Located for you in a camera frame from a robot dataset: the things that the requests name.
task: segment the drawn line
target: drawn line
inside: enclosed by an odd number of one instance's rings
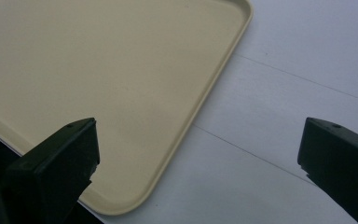
[[[205,131],[206,133],[208,133],[208,134],[210,134],[210,135],[212,135],[212,136],[214,136],[214,137],[216,137],[216,138],[218,138],[218,139],[220,139],[220,140],[222,140],[223,142],[226,142],[226,143],[228,143],[228,144],[230,144],[230,145],[232,145],[232,146],[238,148],[239,150],[242,150],[243,152],[246,152],[246,153],[248,153],[248,154],[250,154],[250,155],[252,155],[252,156],[254,156],[254,157],[260,159],[261,161],[264,161],[264,162],[266,162],[266,163],[268,163],[268,164],[270,164],[270,165],[272,165],[272,166],[274,166],[274,167],[276,167],[276,168],[278,168],[278,169],[280,169],[280,170],[286,172],[286,173],[289,174],[289,175],[292,175],[292,176],[294,176],[294,177],[296,177],[296,178],[298,178],[298,179],[300,179],[300,180],[302,180],[302,181],[305,181],[305,182],[307,182],[307,183],[309,183],[309,184],[311,184],[311,185],[313,185],[313,186],[316,186],[314,183],[310,182],[309,180],[304,179],[304,178],[301,177],[301,176],[295,175],[295,174],[293,174],[293,173],[291,173],[291,172],[289,172],[289,171],[283,169],[281,166],[278,166],[278,165],[276,165],[276,164],[274,164],[274,163],[272,163],[272,162],[270,162],[270,161],[266,161],[265,159],[263,159],[263,158],[261,158],[261,157],[258,157],[258,156],[255,155],[254,153],[252,153],[252,152],[250,152],[250,151],[248,151],[248,150],[246,150],[246,149],[243,149],[243,148],[241,148],[241,147],[239,147],[239,146],[237,146],[237,145],[235,145],[235,144],[232,144],[232,143],[228,142],[228,140],[226,140],[226,139],[224,139],[224,138],[222,138],[222,137],[220,137],[220,136],[217,136],[217,135],[214,134],[214,133],[210,133],[210,132],[206,131],[205,129],[203,129],[203,128],[197,126],[197,125],[194,124],[194,123],[193,123],[193,126],[196,127],[196,128],[198,128],[198,129],[200,129],[200,130]]]
[[[271,65],[269,65],[269,64],[258,62],[258,61],[256,61],[256,60],[253,60],[253,59],[251,59],[251,58],[245,57],[245,56],[240,55],[240,54],[237,54],[237,53],[234,53],[234,55],[239,56],[239,57],[244,58],[244,59],[247,59],[247,60],[249,60],[249,61],[251,61],[251,62],[258,63],[258,64],[264,65],[264,66],[266,66],[266,67],[275,69],[275,70],[277,70],[277,71],[283,72],[283,73],[285,73],[285,74],[287,74],[287,75],[290,75],[290,76],[292,76],[292,77],[297,77],[297,78],[306,80],[306,81],[308,81],[308,82],[311,82],[311,83],[313,83],[313,84],[316,84],[316,85],[318,85],[318,86],[325,87],[325,88],[327,88],[327,89],[329,89],[329,90],[337,91],[337,92],[339,92],[339,93],[342,93],[342,94],[345,94],[345,95],[348,95],[348,96],[350,96],[350,97],[353,97],[353,98],[358,99],[358,96],[355,96],[355,95],[349,94],[349,93],[347,93],[347,92],[345,92],[345,91],[341,91],[341,90],[338,90],[338,89],[335,89],[335,88],[326,86],[326,85],[324,85],[324,84],[318,83],[318,82],[316,82],[316,81],[312,81],[312,80],[310,80],[310,79],[307,79],[307,78],[298,76],[298,75],[296,75],[296,74],[294,74],[294,73],[286,72],[286,71],[284,71],[284,70],[282,70],[282,69],[280,69],[280,68],[271,66]]]

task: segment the white surface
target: white surface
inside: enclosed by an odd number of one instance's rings
[[[152,196],[106,223],[356,223],[296,163],[306,117],[358,133],[358,1],[255,16]]]

